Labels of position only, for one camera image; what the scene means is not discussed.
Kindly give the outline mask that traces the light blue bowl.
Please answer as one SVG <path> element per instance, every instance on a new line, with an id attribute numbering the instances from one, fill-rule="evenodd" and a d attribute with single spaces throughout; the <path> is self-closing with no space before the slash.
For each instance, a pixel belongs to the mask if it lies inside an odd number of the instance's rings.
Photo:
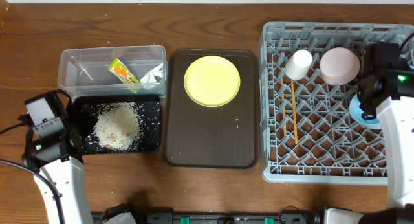
<path id="1" fill-rule="evenodd" d="M 358 95 L 354 95 L 349 104 L 349 114 L 357 121 L 361 126 L 369 129 L 380 130 L 381 126 L 378 119 L 364 120 L 362 118 L 362 109 L 360 108 L 360 101 Z"/>

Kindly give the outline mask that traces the pink bowl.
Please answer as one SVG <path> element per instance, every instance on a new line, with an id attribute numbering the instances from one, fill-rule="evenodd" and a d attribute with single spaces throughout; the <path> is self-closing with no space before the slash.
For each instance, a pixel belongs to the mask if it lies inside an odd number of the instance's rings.
<path id="1" fill-rule="evenodd" d="M 352 81 L 360 71 L 360 60 L 349 49 L 337 47 L 328 50 L 320 60 L 322 79 L 331 85 Z"/>

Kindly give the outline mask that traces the cream paper cup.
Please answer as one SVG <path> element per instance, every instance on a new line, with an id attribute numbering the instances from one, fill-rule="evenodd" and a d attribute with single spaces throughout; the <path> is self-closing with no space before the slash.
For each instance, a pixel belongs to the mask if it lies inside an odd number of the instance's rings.
<path id="1" fill-rule="evenodd" d="M 307 50 L 296 51 L 285 64 L 285 74 L 291 80 L 301 80 L 312 64 L 312 54 Z"/>

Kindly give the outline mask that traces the wooden chopstick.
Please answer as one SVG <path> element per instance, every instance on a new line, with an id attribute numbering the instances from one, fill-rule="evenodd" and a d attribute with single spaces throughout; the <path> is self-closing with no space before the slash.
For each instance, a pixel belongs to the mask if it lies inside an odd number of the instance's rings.
<path id="1" fill-rule="evenodd" d="M 294 141 L 295 144 L 298 144 L 298 127 L 297 127 L 297 117 L 296 117 L 296 96 L 295 96 L 295 88 L 294 88 L 294 80 L 290 80 L 290 87 L 292 93 L 292 116 L 294 122 Z"/>
<path id="2" fill-rule="evenodd" d="M 284 85 L 285 85 L 284 84 L 284 77 L 282 77 L 282 79 L 281 79 L 281 86 L 283 87 Z M 282 102 L 285 101 L 285 90 L 282 91 L 281 99 L 282 99 Z M 285 118 L 286 118 L 285 107 L 283 108 L 282 115 L 283 115 L 283 120 L 285 120 Z M 286 123 L 283 126 L 283 134 L 284 134 L 284 137 L 287 136 L 287 125 L 286 125 Z"/>

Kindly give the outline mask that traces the yellow plate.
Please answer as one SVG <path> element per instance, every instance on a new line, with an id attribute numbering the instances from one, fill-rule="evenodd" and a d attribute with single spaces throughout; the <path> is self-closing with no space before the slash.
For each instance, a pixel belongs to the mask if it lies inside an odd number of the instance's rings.
<path id="1" fill-rule="evenodd" d="M 197 104 L 219 107 L 232 101 L 239 92 L 241 76 L 237 67 L 222 56 L 203 56 L 184 73 L 184 90 Z"/>

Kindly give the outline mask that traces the yellow snack wrapper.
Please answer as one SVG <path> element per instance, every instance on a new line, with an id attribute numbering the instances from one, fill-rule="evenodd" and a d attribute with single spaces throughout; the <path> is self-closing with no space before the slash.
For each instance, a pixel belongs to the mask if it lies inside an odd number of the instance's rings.
<path id="1" fill-rule="evenodd" d="M 123 84 L 129 86 L 133 93 L 137 93 L 140 89 L 140 82 L 134 74 L 124 65 L 118 58 L 115 58 L 110 64 L 108 70 L 113 73 Z"/>

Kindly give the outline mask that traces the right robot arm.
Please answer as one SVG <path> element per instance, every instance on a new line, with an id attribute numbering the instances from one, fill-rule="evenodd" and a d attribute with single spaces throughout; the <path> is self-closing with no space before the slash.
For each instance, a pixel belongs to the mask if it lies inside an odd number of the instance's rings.
<path id="1" fill-rule="evenodd" d="M 383 69 L 360 82 L 363 110 L 376 108 L 387 164 L 385 210 L 328 208 L 322 223 L 413 223 L 413 72 Z"/>

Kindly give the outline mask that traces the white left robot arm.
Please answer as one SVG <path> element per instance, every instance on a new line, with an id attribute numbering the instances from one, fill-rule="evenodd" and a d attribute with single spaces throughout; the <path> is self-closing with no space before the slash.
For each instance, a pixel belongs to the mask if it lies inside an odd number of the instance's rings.
<path id="1" fill-rule="evenodd" d="M 49 223 L 92 223 L 85 191 L 82 141 L 67 133 L 55 133 L 37 140 L 33 132 L 25 137 L 24 165 L 34 172 Z"/>

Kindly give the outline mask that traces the grey dishwasher rack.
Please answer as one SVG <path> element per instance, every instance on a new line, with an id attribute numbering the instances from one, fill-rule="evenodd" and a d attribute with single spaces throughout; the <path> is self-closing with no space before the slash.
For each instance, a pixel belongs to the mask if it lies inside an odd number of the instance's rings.
<path id="1" fill-rule="evenodd" d="M 412 32 L 411 25 L 403 24 L 266 23 L 258 44 L 263 179 L 270 183 L 386 185 L 381 131 L 361 126 L 349 114 L 356 80 L 327 84 L 319 64 L 330 49 L 343 47 L 362 57 L 364 48 L 378 41 L 403 44 L 403 57 L 413 63 Z M 291 79 L 285 74 L 285 64 L 301 49 L 312 54 L 312 64 L 304 78 L 294 80 L 298 127 L 295 144 Z"/>

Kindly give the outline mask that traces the black waste tray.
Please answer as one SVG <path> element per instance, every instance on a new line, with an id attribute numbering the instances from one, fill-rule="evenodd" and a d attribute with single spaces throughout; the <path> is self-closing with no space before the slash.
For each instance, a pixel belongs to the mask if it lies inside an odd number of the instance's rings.
<path id="1" fill-rule="evenodd" d="M 93 135 L 93 128 L 98 121 L 98 104 L 134 102 L 140 116 L 140 138 L 131 150 L 119 152 L 101 148 Z M 155 151 L 161 141 L 161 103 L 157 95 L 112 95 L 84 96 L 74 101 L 74 113 L 79 114 L 78 121 L 84 123 L 85 153 L 136 153 Z"/>

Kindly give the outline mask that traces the dark brown serving tray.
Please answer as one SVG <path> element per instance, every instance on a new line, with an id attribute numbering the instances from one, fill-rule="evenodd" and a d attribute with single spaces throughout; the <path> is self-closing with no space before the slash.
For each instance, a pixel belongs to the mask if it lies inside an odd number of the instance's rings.
<path id="1" fill-rule="evenodd" d="M 204 107 L 184 90 L 184 74 L 203 56 L 221 56 L 238 69 L 241 86 L 220 107 Z M 259 78 L 256 55 L 249 50 L 179 49 L 170 60 L 166 96 L 166 162 L 172 166 L 247 169 L 259 151 Z"/>

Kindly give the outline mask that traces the crumpled white tissue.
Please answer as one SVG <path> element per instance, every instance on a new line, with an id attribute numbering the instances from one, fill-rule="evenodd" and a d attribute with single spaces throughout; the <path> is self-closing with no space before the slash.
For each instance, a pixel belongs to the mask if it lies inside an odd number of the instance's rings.
<path id="1" fill-rule="evenodd" d="M 141 77 L 140 83 L 148 84 L 160 82 L 164 77 L 163 72 L 163 64 L 161 63 Z"/>

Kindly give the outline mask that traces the clear plastic bin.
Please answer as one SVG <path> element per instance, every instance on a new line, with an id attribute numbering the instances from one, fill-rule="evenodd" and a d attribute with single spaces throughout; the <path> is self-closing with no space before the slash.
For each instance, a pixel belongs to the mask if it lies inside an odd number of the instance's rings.
<path id="1" fill-rule="evenodd" d="M 163 64 L 164 77 L 157 83 L 140 83 L 137 93 L 130 91 L 108 68 L 118 58 L 140 81 L 148 71 Z M 73 98 L 81 96 L 143 95 L 165 96 L 168 63 L 161 45 L 68 49 L 62 52 L 58 87 Z"/>

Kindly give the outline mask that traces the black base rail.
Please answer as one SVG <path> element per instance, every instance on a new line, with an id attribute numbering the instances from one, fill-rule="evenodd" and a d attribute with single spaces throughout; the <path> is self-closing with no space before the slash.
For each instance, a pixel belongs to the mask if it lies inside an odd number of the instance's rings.
<path id="1" fill-rule="evenodd" d="M 178 214 L 178 213 L 149 213 L 138 218 L 142 224 L 322 224 L 321 214 L 285 210 L 281 214 Z"/>

